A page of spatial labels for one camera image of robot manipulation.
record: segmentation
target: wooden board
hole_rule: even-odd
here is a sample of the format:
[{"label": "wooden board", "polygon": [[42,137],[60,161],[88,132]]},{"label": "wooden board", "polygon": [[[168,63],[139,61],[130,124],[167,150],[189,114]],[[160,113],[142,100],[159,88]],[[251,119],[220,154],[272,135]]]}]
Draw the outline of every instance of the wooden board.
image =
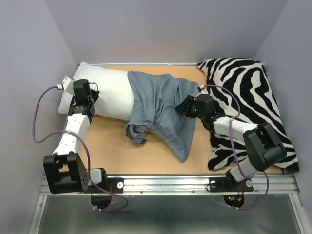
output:
[{"label": "wooden board", "polygon": [[[142,71],[150,74],[169,73],[176,78],[186,78],[199,85],[206,82],[205,75],[194,66],[121,66],[107,67],[126,71]],[[230,167],[209,171],[208,157],[211,154],[210,133],[196,121],[190,155],[182,163],[170,147],[156,134],[147,135],[143,146],[134,145],[125,135],[121,120],[94,116],[84,141],[91,155],[91,167],[103,167],[109,174],[201,174],[224,173]],[[85,151],[81,149],[81,158],[87,165]],[[280,173],[277,167],[267,170]]]}]

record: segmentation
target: lavender wall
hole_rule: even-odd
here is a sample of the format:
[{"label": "lavender wall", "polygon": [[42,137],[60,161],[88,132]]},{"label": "lavender wall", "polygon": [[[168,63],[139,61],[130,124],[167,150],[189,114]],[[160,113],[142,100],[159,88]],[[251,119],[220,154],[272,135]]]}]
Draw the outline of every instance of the lavender wall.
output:
[{"label": "lavender wall", "polygon": [[[43,157],[56,139],[32,142],[35,104],[47,87],[72,75],[76,61],[42,0],[0,2],[0,233],[28,233],[43,175]],[[63,126],[60,100],[42,102],[37,135]]]},{"label": "lavender wall", "polygon": [[299,158],[300,199],[312,223],[312,1],[288,0],[257,54]]},{"label": "lavender wall", "polygon": [[254,57],[287,0],[45,0],[77,62]]}]

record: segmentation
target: gray shirt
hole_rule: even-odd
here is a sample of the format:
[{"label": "gray shirt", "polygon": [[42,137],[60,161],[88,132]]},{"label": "gray shirt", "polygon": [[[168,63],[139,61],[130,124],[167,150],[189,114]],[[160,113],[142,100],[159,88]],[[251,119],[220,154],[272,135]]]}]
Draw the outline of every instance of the gray shirt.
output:
[{"label": "gray shirt", "polygon": [[144,145],[146,129],[150,128],[184,162],[191,150],[195,119],[179,115],[175,107],[187,95],[195,96],[198,84],[170,74],[133,71],[128,72],[128,79],[135,100],[130,121],[125,125],[127,137],[135,144]]}]

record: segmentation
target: metal frame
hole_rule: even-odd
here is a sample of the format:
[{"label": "metal frame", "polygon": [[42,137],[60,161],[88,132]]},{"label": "metal frame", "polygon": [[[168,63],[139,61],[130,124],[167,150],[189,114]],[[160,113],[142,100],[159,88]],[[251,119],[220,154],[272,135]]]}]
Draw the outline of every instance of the metal frame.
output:
[{"label": "metal frame", "polygon": [[31,221],[29,232],[28,232],[29,234],[38,234],[46,201],[47,201],[47,196],[38,197],[36,208],[35,208],[35,213]]},{"label": "metal frame", "polygon": [[289,198],[292,203],[292,208],[294,211],[294,214],[296,216],[297,223],[299,225],[300,231],[302,234],[311,234],[311,227],[309,225],[308,218],[306,216],[306,213],[301,206],[298,194],[289,194]]},{"label": "metal frame", "polygon": [[[109,178],[124,178],[123,195],[231,195],[235,193],[211,193],[206,187],[216,175],[109,175]],[[297,194],[299,188],[294,175],[269,174],[270,194]],[[263,174],[253,179],[253,192],[246,194],[264,194],[267,188],[266,178]],[[39,195],[53,195],[50,193],[46,177],[43,178]],[[67,193],[58,195],[90,195],[82,193]]]},{"label": "metal frame", "polygon": [[[230,195],[231,193],[211,193],[206,186],[214,177],[224,177],[224,174],[201,174],[201,175],[109,175],[109,178],[124,178],[124,193],[126,196],[140,195]],[[300,204],[299,188],[294,175],[269,174],[270,194],[289,194],[296,220],[302,234],[310,234],[310,227]],[[253,179],[253,192],[246,194],[264,194],[266,190],[266,178],[263,174],[256,175]],[[67,193],[53,195],[49,191],[46,177],[44,176],[39,192],[36,210],[31,223],[29,234],[38,234],[45,203],[48,196],[60,195],[83,195],[91,194]]]},{"label": "metal frame", "polygon": [[196,66],[195,62],[186,63],[167,63],[167,62],[111,62],[111,63],[95,63],[96,66]]}]

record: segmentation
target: metal base plate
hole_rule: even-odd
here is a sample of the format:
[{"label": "metal base plate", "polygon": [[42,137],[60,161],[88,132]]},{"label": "metal base plate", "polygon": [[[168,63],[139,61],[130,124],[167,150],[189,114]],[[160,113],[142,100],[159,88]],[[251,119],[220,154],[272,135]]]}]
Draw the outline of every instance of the metal base plate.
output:
[{"label": "metal base plate", "polygon": [[[108,175],[108,179],[123,178],[123,195],[216,195],[207,191],[211,180],[222,175]],[[269,194],[297,194],[298,185],[294,175],[269,174]],[[245,194],[264,194],[267,181],[263,174],[252,178],[253,192]],[[235,195],[237,192],[219,192],[219,195]],[[43,178],[39,195],[53,195],[50,193],[46,177]],[[59,195],[88,195],[82,193],[68,193]]]},{"label": "metal base plate", "polygon": [[251,180],[243,180],[235,186],[227,186],[224,182],[224,177],[215,177],[209,179],[207,190],[212,193],[226,193],[226,192],[241,192],[242,187],[245,192],[252,192],[254,190]]}]

